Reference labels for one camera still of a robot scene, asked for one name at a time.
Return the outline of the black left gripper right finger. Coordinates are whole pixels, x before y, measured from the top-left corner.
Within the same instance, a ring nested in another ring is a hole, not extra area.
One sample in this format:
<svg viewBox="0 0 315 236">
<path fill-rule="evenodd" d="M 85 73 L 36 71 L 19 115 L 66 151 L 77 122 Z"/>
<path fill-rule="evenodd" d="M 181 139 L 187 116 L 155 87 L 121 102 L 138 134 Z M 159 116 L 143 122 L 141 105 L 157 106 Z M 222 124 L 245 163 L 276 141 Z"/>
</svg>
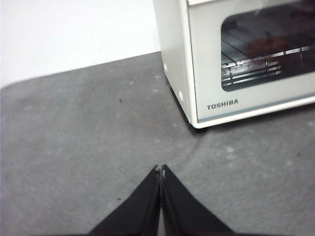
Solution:
<svg viewBox="0 0 315 236">
<path fill-rule="evenodd" d="M 161 207 L 167 236 L 229 236 L 233 230 L 201 204 L 167 165 L 160 172 Z"/>
</svg>

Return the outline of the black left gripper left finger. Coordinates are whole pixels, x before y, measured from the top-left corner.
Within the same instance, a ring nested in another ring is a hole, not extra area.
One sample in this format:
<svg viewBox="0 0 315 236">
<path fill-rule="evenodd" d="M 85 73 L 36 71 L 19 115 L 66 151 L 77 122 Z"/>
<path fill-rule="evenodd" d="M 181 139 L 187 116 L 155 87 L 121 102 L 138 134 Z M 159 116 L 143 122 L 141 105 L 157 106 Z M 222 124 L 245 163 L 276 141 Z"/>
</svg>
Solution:
<svg viewBox="0 0 315 236">
<path fill-rule="evenodd" d="M 160 169 L 154 166 L 131 195 L 88 235 L 156 236 L 160 214 Z"/>
</svg>

